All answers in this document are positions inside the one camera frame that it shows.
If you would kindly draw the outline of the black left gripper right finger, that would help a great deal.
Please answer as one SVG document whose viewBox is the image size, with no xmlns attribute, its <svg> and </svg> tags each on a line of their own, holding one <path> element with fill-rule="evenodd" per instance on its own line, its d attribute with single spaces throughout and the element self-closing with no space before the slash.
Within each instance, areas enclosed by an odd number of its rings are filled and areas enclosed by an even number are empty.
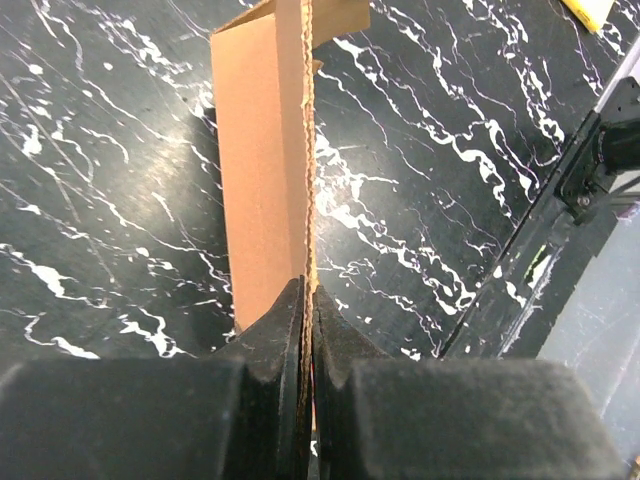
<svg viewBox="0 0 640 480">
<path fill-rule="evenodd" d="M 394 358 L 313 296 L 324 479 L 621 479 L 575 374 L 536 359 Z"/>
</svg>

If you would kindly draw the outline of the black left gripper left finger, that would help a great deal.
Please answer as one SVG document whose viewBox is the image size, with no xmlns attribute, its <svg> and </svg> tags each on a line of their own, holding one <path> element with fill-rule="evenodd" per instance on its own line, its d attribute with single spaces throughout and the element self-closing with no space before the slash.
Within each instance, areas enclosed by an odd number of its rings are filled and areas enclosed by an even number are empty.
<svg viewBox="0 0 640 480">
<path fill-rule="evenodd" d="M 50 359 L 1 375 L 5 479 L 302 479 L 305 283 L 200 359 Z"/>
</svg>

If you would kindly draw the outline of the cardboard box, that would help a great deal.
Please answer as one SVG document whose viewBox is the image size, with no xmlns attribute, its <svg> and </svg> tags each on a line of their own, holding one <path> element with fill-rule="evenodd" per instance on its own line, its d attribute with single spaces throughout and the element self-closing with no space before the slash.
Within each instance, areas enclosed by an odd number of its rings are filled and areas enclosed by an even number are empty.
<svg viewBox="0 0 640 480">
<path fill-rule="evenodd" d="M 311 397 L 317 286 L 313 51 L 369 24 L 365 1 L 261 1 L 210 38 L 235 321 L 249 328 L 300 281 L 298 416 Z"/>
</svg>

